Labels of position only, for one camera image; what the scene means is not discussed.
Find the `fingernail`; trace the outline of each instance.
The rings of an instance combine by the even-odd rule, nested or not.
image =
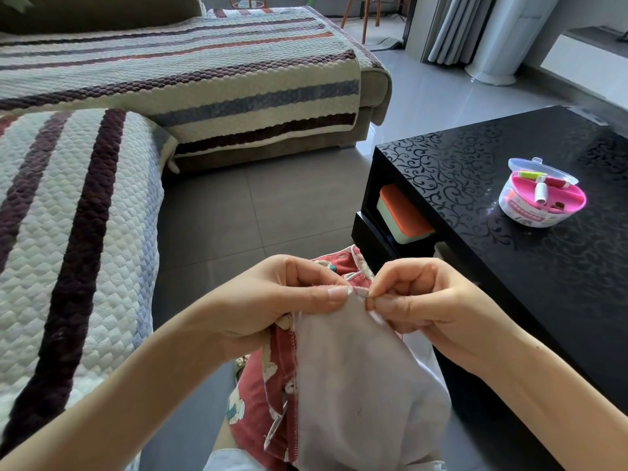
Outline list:
[[[345,301],[349,295],[349,288],[347,286],[334,286],[327,289],[327,294],[329,294],[330,301]]]
[[[394,300],[390,296],[380,296],[375,298],[375,310],[380,314],[393,312]]]

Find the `gray tile floor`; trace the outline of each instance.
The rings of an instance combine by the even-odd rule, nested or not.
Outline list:
[[[527,83],[485,86],[462,70],[420,64],[403,51],[377,55],[393,76],[392,102],[385,123],[371,126],[369,138],[356,148],[260,161],[165,186],[155,327],[266,256],[311,258],[353,243],[351,225],[375,144],[561,102]],[[141,469],[200,471],[232,388],[232,368],[226,365],[148,443]],[[452,417],[442,445],[450,471],[502,468],[479,436]]]

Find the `left hand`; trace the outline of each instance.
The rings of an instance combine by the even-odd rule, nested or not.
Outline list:
[[[267,327],[284,314],[339,309],[349,287],[343,277],[315,262],[276,255],[208,292],[181,315],[187,327],[216,335],[224,359],[231,360],[260,348]]]

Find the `chair leg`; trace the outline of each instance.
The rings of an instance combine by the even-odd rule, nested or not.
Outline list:
[[[347,22],[347,17],[349,16],[349,10],[351,9],[352,3],[353,0],[349,0],[349,3],[347,4],[347,9],[345,10],[345,15],[342,17],[342,23],[340,25],[341,28],[345,27],[345,23]]]
[[[371,0],[366,0],[364,4],[364,28],[362,28],[362,44],[366,43],[366,27],[369,24],[369,8],[371,7]]]
[[[375,26],[379,26],[379,17],[382,12],[382,0],[377,0],[377,17],[375,18]]]

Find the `table surface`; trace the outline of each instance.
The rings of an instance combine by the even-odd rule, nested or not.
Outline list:
[[[474,261],[628,411],[628,139],[550,107],[377,150]],[[535,156],[577,177],[588,198],[582,211],[549,229],[512,221],[497,202],[508,159]]]

